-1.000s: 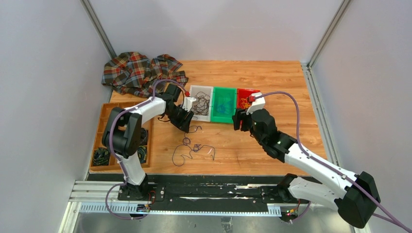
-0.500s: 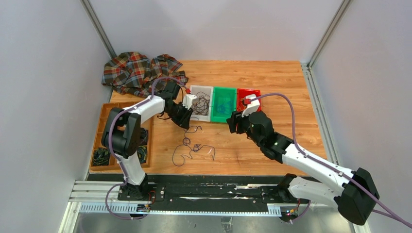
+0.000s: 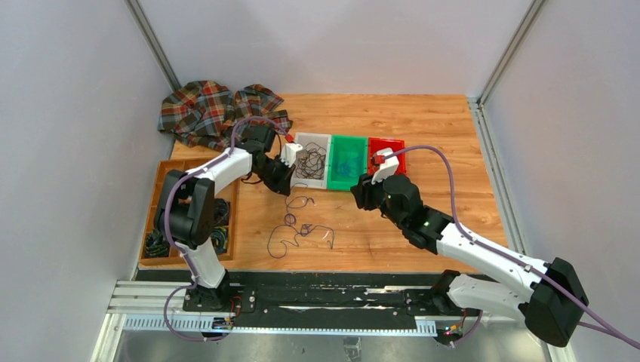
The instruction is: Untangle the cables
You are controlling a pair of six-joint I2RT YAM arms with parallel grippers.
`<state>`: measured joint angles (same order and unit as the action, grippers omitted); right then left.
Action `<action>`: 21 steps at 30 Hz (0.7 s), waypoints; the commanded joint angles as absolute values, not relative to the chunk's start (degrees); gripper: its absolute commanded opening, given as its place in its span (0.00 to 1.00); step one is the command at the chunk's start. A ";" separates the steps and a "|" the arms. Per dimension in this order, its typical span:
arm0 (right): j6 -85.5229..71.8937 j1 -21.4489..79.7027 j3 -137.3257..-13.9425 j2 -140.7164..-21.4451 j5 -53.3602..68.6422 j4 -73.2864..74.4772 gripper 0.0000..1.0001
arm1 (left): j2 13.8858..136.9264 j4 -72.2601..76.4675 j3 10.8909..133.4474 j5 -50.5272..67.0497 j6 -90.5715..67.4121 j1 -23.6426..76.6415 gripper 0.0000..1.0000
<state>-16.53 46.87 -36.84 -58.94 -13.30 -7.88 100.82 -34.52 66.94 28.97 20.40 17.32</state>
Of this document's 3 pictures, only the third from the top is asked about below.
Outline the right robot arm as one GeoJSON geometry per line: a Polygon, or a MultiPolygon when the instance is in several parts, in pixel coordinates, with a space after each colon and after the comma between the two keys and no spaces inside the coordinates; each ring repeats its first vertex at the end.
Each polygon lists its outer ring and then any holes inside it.
{"type": "Polygon", "coordinates": [[[451,314],[459,307],[493,312],[524,321],[550,345],[568,345],[589,304],[571,263],[525,256],[472,233],[426,206],[417,186],[402,174],[379,182],[362,174],[350,191],[359,209],[379,210],[414,247],[461,261],[490,278],[444,272],[443,286],[431,294],[437,312],[451,314]]]}

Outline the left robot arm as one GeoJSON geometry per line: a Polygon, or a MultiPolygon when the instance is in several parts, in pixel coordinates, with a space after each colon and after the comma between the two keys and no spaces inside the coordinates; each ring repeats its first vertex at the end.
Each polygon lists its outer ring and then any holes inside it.
{"type": "Polygon", "coordinates": [[[227,149],[201,166],[171,170],[165,176],[154,216],[155,228],[186,262],[191,272],[190,296],[212,311],[231,302],[229,273],[215,252],[217,194],[248,175],[255,175],[270,191],[289,195],[297,157],[303,146],[290,135],[275,158],[269,157],[277,132],[272,125],[251,126],[247,136],[233,138],[227,149]]]}

